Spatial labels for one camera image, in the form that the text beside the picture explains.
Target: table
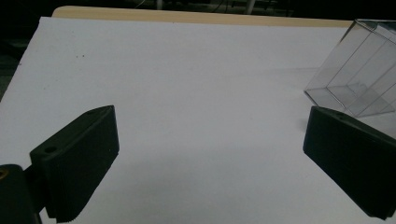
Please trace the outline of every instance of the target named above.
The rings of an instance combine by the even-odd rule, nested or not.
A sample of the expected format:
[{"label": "table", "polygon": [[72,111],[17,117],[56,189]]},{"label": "table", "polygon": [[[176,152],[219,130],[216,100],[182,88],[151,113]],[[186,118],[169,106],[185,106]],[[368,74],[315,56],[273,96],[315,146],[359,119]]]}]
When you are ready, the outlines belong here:
[{"label": "table", "polygon": [[155,11],[105,7],[58,7],[55,18],[98,19],[116,21],[166,21],[206,24],[303,26],[303,27],[349,27],[352,21],[283,18],[268,16],[229,15],[218,13]]},{"label": "table", "polygon": [[114,105],[120,155],[75,223],[384,223],[302,150],[303,88],[347,21],[85,7],[54,17],[0,104],[0,162],[26,168],[72,119]]}]

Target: clear plastic box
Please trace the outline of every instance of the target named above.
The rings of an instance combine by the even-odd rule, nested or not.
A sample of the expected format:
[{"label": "clear plastic box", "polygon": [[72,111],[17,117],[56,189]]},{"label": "clear plastic box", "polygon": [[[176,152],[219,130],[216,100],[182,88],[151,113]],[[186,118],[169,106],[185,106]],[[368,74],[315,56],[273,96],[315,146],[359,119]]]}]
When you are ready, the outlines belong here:
[{"label": "clear plastic box", "polygon": [[355,20],[304,92],[356,118],[394,112],[396,21]]}]

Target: black plastic part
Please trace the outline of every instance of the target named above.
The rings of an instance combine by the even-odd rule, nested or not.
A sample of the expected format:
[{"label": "black plastic part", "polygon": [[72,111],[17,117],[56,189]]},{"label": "black plastic part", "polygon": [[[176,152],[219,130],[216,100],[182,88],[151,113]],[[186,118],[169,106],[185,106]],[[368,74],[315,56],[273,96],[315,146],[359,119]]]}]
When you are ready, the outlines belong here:
[{"label": "black plastic part", "polygon": [[370,217],[396,208],[396,140],[344,113],[313,106],[304,153]]},{"label": "black plastic part", "polygon": [[88,111],[31,153],[45,179],[46,209],[57,222],[78,216],[119,153],[114,106]]},{"label": "black plastic part", "polygon": [[41,224],[19,165],[0,166],[0,195],[0,223]]}]

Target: white surface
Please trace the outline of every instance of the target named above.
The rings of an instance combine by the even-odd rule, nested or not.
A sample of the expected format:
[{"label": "white surface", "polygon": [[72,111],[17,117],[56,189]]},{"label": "white surface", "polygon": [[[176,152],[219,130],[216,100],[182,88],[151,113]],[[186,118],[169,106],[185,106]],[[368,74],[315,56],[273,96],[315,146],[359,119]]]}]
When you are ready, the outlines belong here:
[{"label": "white surface", "polygon": [[0,104],[0,164],[114,105],[120,155],[73,223],[384,223],[302,149],[303,88],[345,30],[44,18]]}]

